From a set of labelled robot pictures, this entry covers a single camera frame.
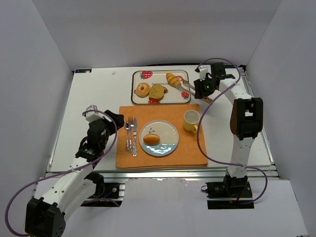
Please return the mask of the round golden bread roll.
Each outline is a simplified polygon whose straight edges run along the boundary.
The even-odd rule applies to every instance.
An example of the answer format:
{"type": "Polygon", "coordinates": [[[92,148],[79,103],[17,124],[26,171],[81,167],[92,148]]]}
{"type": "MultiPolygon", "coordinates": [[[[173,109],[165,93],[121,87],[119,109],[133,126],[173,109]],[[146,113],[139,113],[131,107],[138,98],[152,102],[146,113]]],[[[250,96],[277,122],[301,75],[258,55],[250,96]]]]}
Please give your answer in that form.
{"type": "Polygon", "coordinates": [[[156,134],[147,134],[143,137],[143,142],[149,146],[154,146],[160,142],[160,137],[156,134]]]}

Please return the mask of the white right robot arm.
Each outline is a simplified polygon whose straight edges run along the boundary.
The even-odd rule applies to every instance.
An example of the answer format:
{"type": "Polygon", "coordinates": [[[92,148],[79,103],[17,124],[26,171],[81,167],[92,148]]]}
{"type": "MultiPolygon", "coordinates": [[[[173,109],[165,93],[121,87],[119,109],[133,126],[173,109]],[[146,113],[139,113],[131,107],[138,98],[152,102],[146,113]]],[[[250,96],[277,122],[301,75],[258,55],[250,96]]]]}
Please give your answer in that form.
{"type": "Polygon", "coordinates": [[[222,62],[212,64],[211,69],[198,65],[195,71],[199,73],[199,79],[194,81],[196,99],[205,99],[219,91],[215,98],[224,95],[233,106],[230,131],[234,141],[226,175],[232,179],[245,179],[252,144],[263,129],[263,100],[248,94],[238,84],[241,75],[235,78],[227,74],[222,62]]]}

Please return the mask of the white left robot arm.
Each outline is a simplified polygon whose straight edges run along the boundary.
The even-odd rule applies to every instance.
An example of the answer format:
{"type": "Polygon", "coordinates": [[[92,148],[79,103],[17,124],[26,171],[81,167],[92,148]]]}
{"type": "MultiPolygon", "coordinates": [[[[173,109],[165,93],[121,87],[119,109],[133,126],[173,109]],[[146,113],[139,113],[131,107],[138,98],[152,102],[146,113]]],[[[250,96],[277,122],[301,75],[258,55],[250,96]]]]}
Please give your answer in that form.
{"type": "Polygon", "coordinates": [[[100,196],[103,177],[94,172],[104,154],[108,139],[124,126],[124,116],[110,110],[97,112],[92,107],[84,113],[87,135],[79,144],[69,173],[40,198],[32,198],[26,208],[25,232],[35,237],[60,237],[70,216],[89,197],[100,196]]]}

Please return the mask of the metal food tongs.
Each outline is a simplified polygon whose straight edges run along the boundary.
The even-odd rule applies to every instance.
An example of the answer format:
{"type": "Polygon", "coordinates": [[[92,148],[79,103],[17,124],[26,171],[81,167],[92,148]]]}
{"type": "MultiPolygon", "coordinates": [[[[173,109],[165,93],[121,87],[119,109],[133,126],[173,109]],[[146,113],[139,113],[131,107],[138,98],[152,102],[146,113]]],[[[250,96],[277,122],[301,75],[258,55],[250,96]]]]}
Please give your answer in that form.
{"type": "MultiPolygon", "coordinates": [[[[187,92],[188,94],[192,95],[195,97],[195,87],[192,86],[187,80],[182,79],[182,86],[176,86],[176,88],[180,91],[187,92]]],[[[202,97],[200,100],[210,104],[213,100],[208,98],[208,97],[202,97]]]]}

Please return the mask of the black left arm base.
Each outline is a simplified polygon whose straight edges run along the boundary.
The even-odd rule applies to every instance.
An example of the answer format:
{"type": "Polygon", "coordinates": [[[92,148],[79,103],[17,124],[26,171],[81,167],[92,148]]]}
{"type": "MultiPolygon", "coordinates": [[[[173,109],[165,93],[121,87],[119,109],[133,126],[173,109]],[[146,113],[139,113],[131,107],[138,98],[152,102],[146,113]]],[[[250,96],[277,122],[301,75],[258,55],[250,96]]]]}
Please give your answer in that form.
{"type": "Polygon", "coordinates": [[[85,177],[95,185],[94,194],[82,203],[83,207],[120,207],[123,199],[124,184],[106,182],[104,177],[91,172],[85,177]]]}

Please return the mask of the long striped bread loaf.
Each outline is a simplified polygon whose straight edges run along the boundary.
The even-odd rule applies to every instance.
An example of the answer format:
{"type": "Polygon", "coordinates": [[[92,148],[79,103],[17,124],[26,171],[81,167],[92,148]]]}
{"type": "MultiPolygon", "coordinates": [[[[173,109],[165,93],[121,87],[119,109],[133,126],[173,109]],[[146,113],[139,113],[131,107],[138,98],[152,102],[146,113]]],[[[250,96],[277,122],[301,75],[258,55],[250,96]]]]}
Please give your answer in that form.
{"type": "Polygon", "coordinates": [[[172,87],[176,88],[177,86],[181,86],[181,82],[179,81],[179,79],[172,73],[166,74],[166,80],[168,84],[171,85],[172,87]]]}

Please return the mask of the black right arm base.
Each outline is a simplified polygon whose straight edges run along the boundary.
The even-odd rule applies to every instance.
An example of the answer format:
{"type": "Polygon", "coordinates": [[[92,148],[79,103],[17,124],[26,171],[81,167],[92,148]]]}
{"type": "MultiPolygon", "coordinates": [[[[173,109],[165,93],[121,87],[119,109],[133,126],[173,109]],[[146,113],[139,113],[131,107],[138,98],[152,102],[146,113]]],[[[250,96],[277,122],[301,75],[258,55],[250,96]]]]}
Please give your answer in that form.
{"type": "Polygon", "coordinates": [[[253,195],[248,177],[226,175],[221,182],[207,182],[201,187],[207,194],[209,210],[253,209],[253,195]]]}

